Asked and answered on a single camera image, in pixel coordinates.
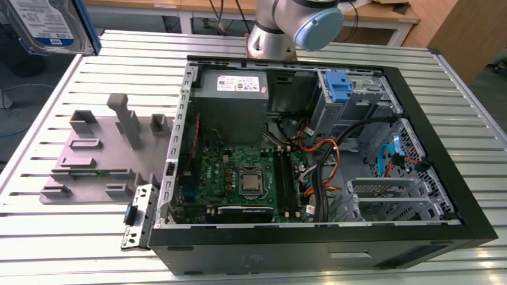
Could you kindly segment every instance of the metal bracket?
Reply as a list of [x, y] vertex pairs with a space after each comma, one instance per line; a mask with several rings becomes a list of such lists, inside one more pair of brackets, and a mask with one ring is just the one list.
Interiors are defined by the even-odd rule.
[[126, 233], [122, 251], [148, 251], [151, 225], [158, 205], [159, 189], [154, 184], [139, 186], [134, 201], [128, 204], [124, 223]]

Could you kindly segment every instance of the cpu socket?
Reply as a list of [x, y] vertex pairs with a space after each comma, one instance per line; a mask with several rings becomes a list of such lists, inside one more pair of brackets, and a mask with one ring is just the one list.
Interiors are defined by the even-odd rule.
[[246, 199], [254, 200], [262, 196], [264, 192], [262, 167], [240, 167], [239, 168], [239, 195]]

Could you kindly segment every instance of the motherboard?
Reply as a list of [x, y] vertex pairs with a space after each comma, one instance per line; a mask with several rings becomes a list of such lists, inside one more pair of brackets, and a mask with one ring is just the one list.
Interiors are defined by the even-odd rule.
[[183, 183], [179, 223], [303, 222], [296, 177], [303, 153], [260, 147], [208, 147], [198, 185]]

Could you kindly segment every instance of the table leg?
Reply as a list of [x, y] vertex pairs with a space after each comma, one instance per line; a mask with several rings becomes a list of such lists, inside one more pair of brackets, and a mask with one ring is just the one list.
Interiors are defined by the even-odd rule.
[[405, 39], [409, 36], [409, 33], [411, 32], [414, 24], [413, 23], [399, 23], [399, 27], [393, 33], [389, 46], [402, 46]]
[[180, 17], [180, 25], [182, 25], [182, 34], [194, 34], [192, 12], [179, 11], [179, 17]]

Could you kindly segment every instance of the ram slot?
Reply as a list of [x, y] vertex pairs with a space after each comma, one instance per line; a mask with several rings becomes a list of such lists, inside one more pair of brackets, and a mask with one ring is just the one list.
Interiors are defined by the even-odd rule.
[[278, 211], [290, 217], [294, 213], [300, 217], [298, 211], [298, 197], [294, 187], [294, 170], [291, 162], [291, 153], [287, 151], [275, 151], [274, 153], [274, 170], [276, 183]]
[[288, 201], [288, 211], [298, 217], [298, 197], [294, 186], [294, 168], [291, 160], [291, 152], [286, 151], [282, 155], [284, 161], [284, 178], [286, 178], [286, 197]]
[[275, 185], [276, 185], [276, 203], [278, 212], [288, 213], [287, 199], [286, 199], [286, 179], [284, 179], [284, 165], [282, 161], [282, 152], [275, 151], [272, 156], [274, 162], [274, 174], [275, 174]]

